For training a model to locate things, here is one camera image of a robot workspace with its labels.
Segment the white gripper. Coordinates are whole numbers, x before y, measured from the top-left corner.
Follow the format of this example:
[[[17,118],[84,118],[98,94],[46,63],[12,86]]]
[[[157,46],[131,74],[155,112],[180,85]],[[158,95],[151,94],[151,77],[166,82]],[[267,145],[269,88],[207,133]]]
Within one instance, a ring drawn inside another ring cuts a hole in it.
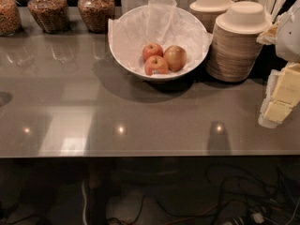
[[[274,45],[277,57],[288,61],[281,71],[271,71],[258,119],[261,126],[276,128],[300,102],[300,0],[260,33],[257,41]]]

